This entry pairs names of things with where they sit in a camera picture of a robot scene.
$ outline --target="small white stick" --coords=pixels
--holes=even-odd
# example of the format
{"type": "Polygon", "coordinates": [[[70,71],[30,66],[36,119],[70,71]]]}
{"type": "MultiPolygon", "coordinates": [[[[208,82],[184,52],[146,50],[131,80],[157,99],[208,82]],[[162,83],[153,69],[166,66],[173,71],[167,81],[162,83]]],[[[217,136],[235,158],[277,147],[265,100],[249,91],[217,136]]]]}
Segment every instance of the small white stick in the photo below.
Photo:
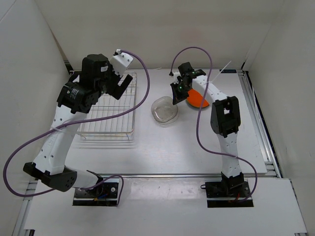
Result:
{"type": "Polygon", "coordinates": [[[221,74],[222,71],[224,71],[224,69],[225,69],[231,62],[232,62],[232,61],[230,60],[230,61],[228,62],[228,64],[226,64],[226,66],[223,67],[223,69],[220,71],[220,73],[219,73],[212,81],[205,82],[204,84],[213,83],[213,81],[216,80],[216,78],[221,74]]]}

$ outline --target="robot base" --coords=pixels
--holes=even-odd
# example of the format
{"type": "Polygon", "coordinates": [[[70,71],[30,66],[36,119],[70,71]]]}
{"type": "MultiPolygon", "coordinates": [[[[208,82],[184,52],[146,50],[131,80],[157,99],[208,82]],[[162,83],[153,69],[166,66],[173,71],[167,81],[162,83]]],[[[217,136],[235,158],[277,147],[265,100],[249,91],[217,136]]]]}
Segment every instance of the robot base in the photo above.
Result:
{"type": "Polygon", "coordinates": [[[86,191],[75,189],[73,197],[73,206],[117,206],[119,179],[112,179],[112,182],[104,182],[103,191],[98,198],[92,196],[86,191]]]}
{"type": "Polygon", "coordinates": [[[252,198],[240,201],[250,194],[248,182],[244,182],[239,192],[227,195],[221,190],[221,182],[206,182],[205,189],[207,194],[208,208],[219,207],[253,207],[252,198]]]}

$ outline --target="white wall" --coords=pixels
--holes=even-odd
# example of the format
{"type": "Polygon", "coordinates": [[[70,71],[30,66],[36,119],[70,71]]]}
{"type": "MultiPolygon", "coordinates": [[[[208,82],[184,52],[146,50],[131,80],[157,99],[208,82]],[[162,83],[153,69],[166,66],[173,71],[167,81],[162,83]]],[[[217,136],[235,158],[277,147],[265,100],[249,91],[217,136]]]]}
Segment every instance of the white wall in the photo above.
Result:
{"type": "Polygon", "coordinates": [[[283,175],[315,235],[315,1],[286,0],[250,69],[283,175]]]}
{"type": "MultiPolygon", "coordinates": [[[[181,49],[200,46],[215,67],[241,68],[265,37],[283,0],[36,0],[75,69],[91,53],[110,57],[116,48],[132,50],[150,68],[171,66],[181,49]]],[[[208,67],[199,51],[186,61],[208,67]]],[[[133,67],[141,67],[137,61],[133,67]]]]}
{"type": "MultiPolygon", "coordinates": [[[[17,0],[10,8],[12,4],[0,2],[1,171],[11,152],[49,129],[67,79],[62,57],[36,4],[17,0]]],[[[25,193],[29,181],[23,165],[32,161],[39,147],[37,143],[21,151],[9,166],[9,182],[20,193],[25,193]]],[[[22,199],[6,189],[2,177],[0,189],[0,234],[6,236],[12,234],[22,199]]]]}

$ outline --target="cable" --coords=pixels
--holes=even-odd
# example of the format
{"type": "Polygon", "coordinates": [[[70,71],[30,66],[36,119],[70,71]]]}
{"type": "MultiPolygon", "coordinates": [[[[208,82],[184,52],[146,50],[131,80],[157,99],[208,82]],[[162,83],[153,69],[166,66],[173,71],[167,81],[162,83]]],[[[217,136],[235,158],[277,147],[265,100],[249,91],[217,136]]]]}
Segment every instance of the cable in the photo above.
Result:
{"type": "Polygon", "coordinates": [[[95,198],[95,199],[102,199],[102,198],[105,198],[107,195],[108,195],[108,194],[106,193],[106,194],[104,194],[104,195],[102,195],[102,196],[99,196],[99,197],[97,197],[97,198],[95,198]]]}
{"type": "Polygon", "coordinates": [[[240,198],[240,196],[241,196],[241,194],[238,193],[238,194],[237,194],[237,197],[236,197],[234,200],[228,201],[228,202],[229,202],[229,203],[234,203],[234,202],[236,202],[236,201],[240,198]]]}
{"type": "MultiPolygon", "coordinates": [[[[94,118],[94,119],[86,119],[86,120],[77,120],[77,121],[72,121],[72,122],[68,122],[68,123],[64,123],[62,125],[59,125],[56,127],[56,129],[61,129],[61,128],[64,128],[64,127],[67,127],[69,125],[74,125],[74,124],[81,124],[81,123],[88,123],[88,122],[94,122],[94,121],[101,121],[101,120],[107,120],[107,119],[112,119],[112,118],[117,118],[117,117],[120,117],[120,116],[123,116],[125,114],[128,114],[129,112],[132,112],[134,111],[135,109],[137,109],[138,107],[140,107],[142,105],[142,103],[144,103],[144,101],[147,99],[148,97],[148,94],[149,94],[149,90],[150,90],[150,76],[149,76],[149,72],[148,72],[148,69],[146,67],[146,65],[144,64],[143,60],[137,56],[136,54],[132,53],[132,52],[129,52],[129,51],[126,51],[126,50],[120,50],[122,53],[127,53],[135,58],[138,59],[138,61],[142,64],[143,66],[143,69],[146,73],[146,76],[147,76],[147,80],[148,80],[148,85],[147,85],[147,91],[146,91],[146,94],[144,95],[143,99],[136,105],[134,106],[133,108],[131,108],[130,110],[128,111],[125,111],[125,112],[122,112],[122,113],[119,113],[117,115],[113,115],[113,116],[109,116],[109,117],[102,117],[102,118],[94,118]]],[[[8,182],[8,179],[7,179],[7,169],[8,169],[8,166],[9,166],[9,163],[10,161],[12,160],[12,158],[21,150],[23,149],[24,147],[26,147],[27,145],[35,142],[36,140],[38,139],[41,139],[49,134],[52,134],[54,132],[56,132],[56,129],[51,129],[29,141],[27,141],[26,143],[22,144],[21,146],[19,146],[14,152],[12,152],[12,154],[9,156],[8,160],[6,161],[4,167],[3,167],[3,173],[2,173],[2,176],[3,176],[3,181],[4,181],[4,184],[5,186],[7,187],[7,189],[14,195],[18,196],[18,197],[34,197],[34,196],[38,196],[38,195],[42,195],[42,194],[45,194],[45,193],[49,193],[51,191],[53,191],[54,189],[49,189],[47,191],[43,191],[43,192],[40,192],[40,193],[33,193],[33,194],[21,194],[21,193],[18,193],[16,191],[14,191],[14,189],[10,186],[9,182],[8,182]]]]}
{"type": "Polygon", "coordinates": [[[257,171],[256,171],[255,167],[254,167],[249,161],[247,161],[247,160],[245,160],[245,159],[243,159],[243,158],[240,158],[240,157],[238,157],[238,156],[235,156],[235,155],[232,155],[232,154],[229,154],[229,153],[211,151],[211,150],[206,149],[206,148],[202,145],[202,143],[201,143],[201,141],[200,141],[200,138],[199,138],[199,123],[200,123],[201,110],[202,110],[203,103],[204,103],[204,101],[206,100],[207,90],[208,90],[209,81],[210,81],[210,75],[211,75],[212,68],[213,68],[212,58],[211,58],[210,54],[209,54],[205,49],[200,48],[200,47],[187,47],[187,48],[184,48],[184,49],[182,49],[182,50],[175,56],[175,58],[174,58],[174,60],[173,60],[173,62],[172,62],[172,66],[171,66],[171,73],[172,73],[172,70],[173,70],[173,66],[174,66],[175,59],[178,57],[178,55],[179,55],[180,53],[182,53],[183,51],[185,51],[185,50],[187,50],[187,49],[192,49],[192,48],[194,48],[194,49],[199,49],[199,50],[203,51],[205,54],[207,54],[207,56],[208,56],[208,58],[209,58],[209,60],[210,60],[210,70],[209,70],[208,77],[207,77],[207,85],[206,85],[206,89],[205,89],[205,92],[204,92],[203,97],[202,97],[202,100],[201,100],[201,105],[200,105],[200,108],[199,108],[199,111],[198,111],[198,117],[197,117],[197,125],[196,125],[196,137],[197,137],[197,141],[198,141],[198,144],[201,146],[201,148],[204,149],[206,152],[209,152],[209,153],[215,154],[215,155],[224,155],[224,156],[233,157],[233,158],[236,158],[236,159],[238,159],[238,160],[241,160],[241,161],[246,162],[247,164],[249,164],[249,165],[252,167],[252,169],[253,169],[254,172],[255,172],[255,184],[254,184],[254,187],[252,188],[251,193],[250,193],[247,197],[245,197],[244,199],[238,201],[238,202],[243,202],[243,201],[247,200],[248,198],[250,198],[250,197],[252,196],[252,194],[254,193],[254,191],[255,191],[255,189],[256,189],[256,187],[257,187],[258,174],[257,174],[257,171]]]}
{"type": "Polygon", "coordinates": [[[110,177],[107,177],[105,179],[103,179],[101,182],[91,186],[91,187],[88,187],[88,188],[80,188],[81,190],[89,190],[91,188],[95,188],[95,187],[98,187],[99,185],[103,184],[105,181],[109,180],[110,178],[115,178],[115,177],[119,177],[121,180],[122,180],[122,187],[120,188],[120,192],[119,192],[119,196],[118,196],[118,200],[117,200],[117,205],[119,204],[120,202],[120,197],[122,195],[122,192],[123,192],[123,188],[124,188],[124,178],[121,176],[121,175],[112,175],[110,177]]]}

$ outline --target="metal wire rack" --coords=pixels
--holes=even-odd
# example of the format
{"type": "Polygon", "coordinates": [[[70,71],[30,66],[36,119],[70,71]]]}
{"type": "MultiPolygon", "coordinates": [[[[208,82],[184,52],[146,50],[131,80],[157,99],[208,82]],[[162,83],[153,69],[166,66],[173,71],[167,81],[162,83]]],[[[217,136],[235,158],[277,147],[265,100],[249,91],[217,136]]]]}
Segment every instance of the metal wire rack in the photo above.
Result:
{"type": "MultiPolygon", "coordinates": [[[[131,75],[133,79],[122,97],[116,100],[107,94],[102,95],[98,103],[91,107],[87,119],[116,115],[136,105],[137,74],[135,72],[126,72],[121,82],[127,74],[131,75]]],[[[114,119],[83,123],[77,134],[85,139],[132,140],[134,120],[135,111],[114,119]]]]}

